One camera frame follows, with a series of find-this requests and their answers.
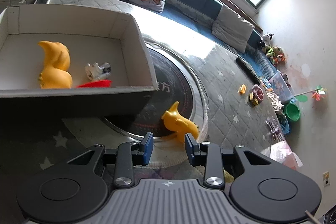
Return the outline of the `clear plastic storage box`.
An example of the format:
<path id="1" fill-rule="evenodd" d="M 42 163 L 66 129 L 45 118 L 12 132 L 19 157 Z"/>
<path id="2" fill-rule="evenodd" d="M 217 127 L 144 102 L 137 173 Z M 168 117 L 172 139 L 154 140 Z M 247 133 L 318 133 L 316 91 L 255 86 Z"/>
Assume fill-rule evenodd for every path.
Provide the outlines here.
<path id="1" fill-rule="evenodd" d="M 272 86 L 273 92 L 278 96 L 282 104 L 286 104 L 291 101 L 293 94 L 283 79 L 280 71 L 277 71 L 277 73 L 269 79 L 269 83 Z"/>

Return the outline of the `yellow toy vehicle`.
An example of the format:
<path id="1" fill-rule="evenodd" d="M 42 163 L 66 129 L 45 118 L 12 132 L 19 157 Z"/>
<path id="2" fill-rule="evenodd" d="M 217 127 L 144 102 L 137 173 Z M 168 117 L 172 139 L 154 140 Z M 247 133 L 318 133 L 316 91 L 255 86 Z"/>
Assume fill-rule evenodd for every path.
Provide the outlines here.
<path id="1" fill-rule="evenodd" d="M 255 107 L 259 105 L 258 99 L 255 97 L 255 95 L 252 92 L 248 95 L 248 103 L 251 107 Z"/>

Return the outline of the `blue sofa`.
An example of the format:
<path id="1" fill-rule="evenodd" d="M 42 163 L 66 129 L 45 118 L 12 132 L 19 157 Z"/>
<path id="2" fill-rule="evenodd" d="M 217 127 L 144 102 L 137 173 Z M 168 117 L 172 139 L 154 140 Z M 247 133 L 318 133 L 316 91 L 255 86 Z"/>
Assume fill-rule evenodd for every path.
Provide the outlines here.
<path id="1" fill-rule="evenodd" d="M 218 16 L 222 5 L 218 0 L 166 0 L 161 15 L 187 26 L 227 50 L 236 53 L 252 65 L 258 76 L 270 79 L 277 72 L 277 69 L 260 48 L 261 35 L 259 32 L 253 30 L 244 53 L 237 51 L 212 34 L 213 21 Z"/>

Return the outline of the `grey sofa cushion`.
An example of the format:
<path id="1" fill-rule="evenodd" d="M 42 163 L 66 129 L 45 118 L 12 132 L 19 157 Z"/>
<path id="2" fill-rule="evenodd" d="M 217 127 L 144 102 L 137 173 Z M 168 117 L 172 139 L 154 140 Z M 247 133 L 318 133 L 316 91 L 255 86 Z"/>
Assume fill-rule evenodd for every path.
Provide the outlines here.
<path id="1" fill-rule="evenodd" d="M 213 22 L 212 34 L 235 50 L 245 53 L 254 25 L 223 5 Z"/>

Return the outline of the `grey cardboard box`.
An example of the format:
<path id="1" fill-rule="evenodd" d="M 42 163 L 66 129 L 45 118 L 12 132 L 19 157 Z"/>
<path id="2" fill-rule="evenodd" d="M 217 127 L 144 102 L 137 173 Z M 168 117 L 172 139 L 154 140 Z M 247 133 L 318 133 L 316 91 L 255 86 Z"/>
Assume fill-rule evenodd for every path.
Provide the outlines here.
<path id="1" fill-rule="evenodd" d="M 41 89 L 45 53 L 40 41 L 70 53 L 70 89 Z M 109 88 L 91 82 L 87 64 L 109 63 Z M 138 113 L 158 90 L 149 50 L 127 13 L 75 5 L 18 5 L 1 12 L 1 121 Z"/>

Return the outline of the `round black turntable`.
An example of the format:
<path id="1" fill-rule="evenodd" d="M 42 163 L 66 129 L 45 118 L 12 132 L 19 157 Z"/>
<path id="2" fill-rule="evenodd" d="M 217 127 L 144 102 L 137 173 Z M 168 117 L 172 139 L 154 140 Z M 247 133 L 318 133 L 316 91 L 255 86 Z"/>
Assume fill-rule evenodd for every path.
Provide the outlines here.
<path id="1" fill-rule="evenodd" d="M 118 114 L 103 118 L 110 128 L 124 135 L 140 139 L 147 132 L 156 141 L 172 138 L 174 133 L 165 128 L 161 116 L 178 101 L 178 111 L 195 122 L 199 130 L 204 125 L 203 92 L 195 75 L 177 56 L 148 46 L 158 81 L 158 90 L 138 114 Z"/>

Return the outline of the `small white robot toy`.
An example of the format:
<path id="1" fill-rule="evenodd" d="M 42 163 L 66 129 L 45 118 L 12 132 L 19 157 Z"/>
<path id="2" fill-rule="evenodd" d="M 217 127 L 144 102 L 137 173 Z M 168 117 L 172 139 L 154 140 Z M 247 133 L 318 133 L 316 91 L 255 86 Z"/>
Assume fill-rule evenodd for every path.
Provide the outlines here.
<path id="1" fill-rule="evenodd" d="M 111 65 L 109 63 L 101 65 L 98 63 L 87 64 L 85 66 L 85 72 L 91 81 L 105 80 L 111 75 Z"/>

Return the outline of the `green plastic basin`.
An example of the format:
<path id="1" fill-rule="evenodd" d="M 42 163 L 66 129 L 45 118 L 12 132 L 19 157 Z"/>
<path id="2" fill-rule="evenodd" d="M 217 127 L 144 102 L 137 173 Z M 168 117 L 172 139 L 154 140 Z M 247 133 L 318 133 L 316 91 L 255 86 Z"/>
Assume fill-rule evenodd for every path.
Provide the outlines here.
<path id="1" fill-rule="evenodd" d="M 288 103 L 284 107 L 284 113 L 290 122 L 297 122 L 301 117 L 301 112 L 295 103 Z"/>

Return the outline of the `red cloth piece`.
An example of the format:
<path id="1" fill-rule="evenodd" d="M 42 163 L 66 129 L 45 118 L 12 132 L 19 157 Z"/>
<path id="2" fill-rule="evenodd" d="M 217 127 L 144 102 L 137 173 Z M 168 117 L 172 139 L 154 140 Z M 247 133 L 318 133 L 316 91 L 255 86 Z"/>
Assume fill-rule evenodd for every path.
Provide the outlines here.
<path id="1" fill-rule="evenodd" d="M 111 80 L 98 80 L 91 81 L 82 85 L 78 85 L 76 88 L 109 88 L 113 81 Z"/>

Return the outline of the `pink toy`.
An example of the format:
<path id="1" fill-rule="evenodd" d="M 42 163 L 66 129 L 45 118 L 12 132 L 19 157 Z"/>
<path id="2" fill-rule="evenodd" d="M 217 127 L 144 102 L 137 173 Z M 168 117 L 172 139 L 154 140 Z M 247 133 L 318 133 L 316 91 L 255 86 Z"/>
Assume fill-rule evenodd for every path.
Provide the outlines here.
<path id="1" fill-rule="evenodd" d="M 252 87 L 253 96 L 258 100 L 258 102 L 262 102 L 264 99 L 264 93 L 262 88 L 259 85 L 254 85 Z"/>

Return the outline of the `yellow plush duck toy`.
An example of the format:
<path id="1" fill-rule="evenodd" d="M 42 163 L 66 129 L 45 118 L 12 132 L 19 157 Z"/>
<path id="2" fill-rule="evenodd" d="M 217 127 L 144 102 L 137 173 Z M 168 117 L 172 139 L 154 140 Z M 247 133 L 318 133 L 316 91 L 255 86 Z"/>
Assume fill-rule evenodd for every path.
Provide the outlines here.
<path id="1" fill-rule="evenodd" d="M 189 119 L 183 117 L 178 111 L 179 102 L 174 102 L 169 110 L 166 110 L 161 116 L 165 128 L 176 134 L 179 142 L 185 142 L 185 135 L 190 133 L 195 140 L 199 137 L 198 126 L 190 121 Z"/>

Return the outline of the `orange plush duck toy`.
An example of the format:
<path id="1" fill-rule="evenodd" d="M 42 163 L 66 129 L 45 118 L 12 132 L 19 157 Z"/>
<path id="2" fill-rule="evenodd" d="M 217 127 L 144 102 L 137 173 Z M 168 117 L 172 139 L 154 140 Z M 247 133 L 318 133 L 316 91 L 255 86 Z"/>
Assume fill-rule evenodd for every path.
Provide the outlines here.
<path id="1" fill-rule="evenodd" d="M 45 57 L 43 70 L 39 73 L 41 89 L 70 89 L 72 76 L 68 72 L 71 64 L 68 48 L 60 42 L 40 41 Z"/>

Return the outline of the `small orange toy block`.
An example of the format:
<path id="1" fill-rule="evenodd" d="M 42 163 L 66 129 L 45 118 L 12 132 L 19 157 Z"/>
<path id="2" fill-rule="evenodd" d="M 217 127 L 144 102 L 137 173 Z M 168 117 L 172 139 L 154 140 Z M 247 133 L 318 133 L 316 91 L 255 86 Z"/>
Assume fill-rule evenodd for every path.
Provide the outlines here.
<path id="1" fill-rule="evenodd" d="M 242 85 L 239 87 L 239 89 L 238 89 L 238 93 L 239 93 L 240 95 L 243 95 L 243 94 L 246 93 L 246 90 L 247 90 L 247 87 L 246 87 L 244 84 L 242 84 Z"/>

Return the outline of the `black remote control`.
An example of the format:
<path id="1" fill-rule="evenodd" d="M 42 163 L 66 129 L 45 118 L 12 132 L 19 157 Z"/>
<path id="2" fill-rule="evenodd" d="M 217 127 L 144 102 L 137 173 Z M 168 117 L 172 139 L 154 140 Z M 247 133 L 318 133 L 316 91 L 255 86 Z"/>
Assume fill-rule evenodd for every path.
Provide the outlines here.
<path id="1" fill-rule="evenodd" d="M 254 85 L 260 85 L 261 81 L 257 77 L 256 73 L 246 64 L 246 62 L 240 58 L 236 58 L 236 64 L 246 74 L 246 76 L 253 82 Z"/>

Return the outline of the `colourful pinwheel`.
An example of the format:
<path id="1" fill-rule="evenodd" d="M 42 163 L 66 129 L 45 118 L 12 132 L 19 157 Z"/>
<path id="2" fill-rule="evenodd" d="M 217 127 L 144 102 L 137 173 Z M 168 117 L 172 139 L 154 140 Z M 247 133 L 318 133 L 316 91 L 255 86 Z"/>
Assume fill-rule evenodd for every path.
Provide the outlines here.
<path id="1" fill-rule="evenodd" d="M 326 97 L 326 94 L 327 89 L 319 85 L 315 89 L 294 95 L 294 98 L 298 102 L 307 102 L 309 98 L 313 98 L 315 101 L 319 102 L 322 98 Z"/>

